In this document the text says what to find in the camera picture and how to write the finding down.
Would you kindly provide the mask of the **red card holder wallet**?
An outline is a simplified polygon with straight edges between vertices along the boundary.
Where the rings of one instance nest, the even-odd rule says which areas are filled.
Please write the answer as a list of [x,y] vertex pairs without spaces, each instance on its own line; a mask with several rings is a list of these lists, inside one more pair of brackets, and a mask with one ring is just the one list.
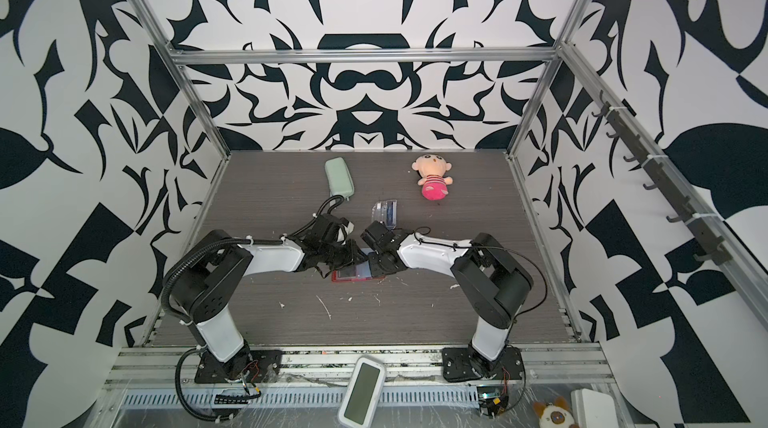
[[370,264],[368,262],[347,266],[336,270],[331,274],[333,283],[362,282],[380,279],[383,279],[383,276],[375,277],[372,275]]

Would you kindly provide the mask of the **clear plastic card box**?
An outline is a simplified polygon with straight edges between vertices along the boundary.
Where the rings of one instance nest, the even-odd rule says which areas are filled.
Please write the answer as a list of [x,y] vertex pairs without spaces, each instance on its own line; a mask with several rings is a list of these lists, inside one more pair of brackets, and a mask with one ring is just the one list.
[[397,212],[398,201],[396,199],[379,200],[372,207],[371,220],[393,230],[397,227]]

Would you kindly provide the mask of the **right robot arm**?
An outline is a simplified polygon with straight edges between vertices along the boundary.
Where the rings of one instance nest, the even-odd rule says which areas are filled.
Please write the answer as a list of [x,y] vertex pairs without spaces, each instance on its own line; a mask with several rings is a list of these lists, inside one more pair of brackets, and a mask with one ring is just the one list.
[[486,362],[504,351],[516,316],[534,287],[529,272],[487,233],[471,240],[445,240],[415,231],[370,224],[361,235],[371,249],[375,277],[411,269],[452,277],[478,316],[470,348]]

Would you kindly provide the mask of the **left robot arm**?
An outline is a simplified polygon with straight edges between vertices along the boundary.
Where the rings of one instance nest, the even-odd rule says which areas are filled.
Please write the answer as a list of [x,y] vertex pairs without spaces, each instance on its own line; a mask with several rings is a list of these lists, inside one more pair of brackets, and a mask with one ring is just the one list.
[[263,273],[321,268],[333,272],[359,265],[367,254],[350,232],[348,221],[333,215],[317,215],[307,226],[277,239],[235,238],[213,230],[165,275],[162,309],[188,327],[203,352],[225,371],[240,371],[250,349],[229,302],[241,281]]

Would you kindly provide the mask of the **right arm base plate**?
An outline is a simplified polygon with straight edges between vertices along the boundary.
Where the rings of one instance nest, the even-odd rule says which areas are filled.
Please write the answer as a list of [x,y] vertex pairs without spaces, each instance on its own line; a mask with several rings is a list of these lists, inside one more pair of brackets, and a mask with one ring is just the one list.
[[518,348],[505,346],[493,361],[471,347],[446,347],[441,350],[442,376],[449,383],[476,380],[522,380],[525,368]]

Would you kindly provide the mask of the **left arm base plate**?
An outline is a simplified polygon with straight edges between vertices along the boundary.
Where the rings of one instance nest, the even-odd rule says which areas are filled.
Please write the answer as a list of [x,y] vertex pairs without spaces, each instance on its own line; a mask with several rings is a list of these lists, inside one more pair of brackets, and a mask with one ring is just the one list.
[[283,351],[279,349],[241,349],[227,362],[219,361],[204,350],[198,363],[194,382],[217,384],[245,380],[246,383],[263,383],[274,380],[280,373]]

